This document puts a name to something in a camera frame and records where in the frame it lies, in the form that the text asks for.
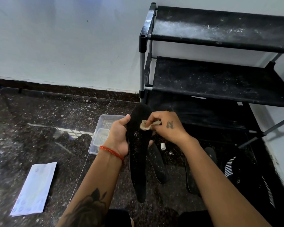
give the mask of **hand tattoo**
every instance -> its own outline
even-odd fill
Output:
[[[106,196],[106,192],[100,199],[99,189],[86,196],[74,208],[72,213],[66,215],[63,227],[94,227],[102,226],[105,221],[106,204],[102,200]]]
[[[167,121],[167,126],[166,127],[174,129],[173,122],[172,121],[171,122]]]

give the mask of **white cap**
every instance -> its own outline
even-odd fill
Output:
[[[161,143],[161,150],[166,150],[165,143]]]

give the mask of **black marble floor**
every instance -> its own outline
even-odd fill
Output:
[[[95,159],[88,154],[99,116],[130,114],[137,103],[65,94],[3,88],[0,90],[0,226],[55,226]],[[190,133],[203,147],[213,146],[218,160],[237,149],[246,136],[236,132],[198,128]],[[169,173],[160,184],[147,162],[146,201],[136,200],[128,158],[117,181],[111,208],[125,208],[136,226],[174,226],[184,211],[205,210],[198,195],[186,188],[184,155],[158,135],[157,145]],[[10,217],[32,164],[57,162],[44,212]]]

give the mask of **red string bracelet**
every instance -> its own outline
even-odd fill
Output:
[[[118,157],[119,159],[121,159],[122,161],[124,161],[124,157],[119,155],[117,152],[115,152],[114,150],[112,149],[109,149],[107,147],[104,147],[104,146],[100,146],[99,149],[102,149],[102,150],[107,150],[108,152],[110,152],[111,154],[113,154],[114,156]]]

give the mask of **small plastic container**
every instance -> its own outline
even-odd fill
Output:
[[[93,139],[91,140],[91,145],[88,149],[90,154],[97,154],[99,152],[99,147],[103,145],[108,138],[113,122],[124,117],[125,116],[118,115],[100,115]]]

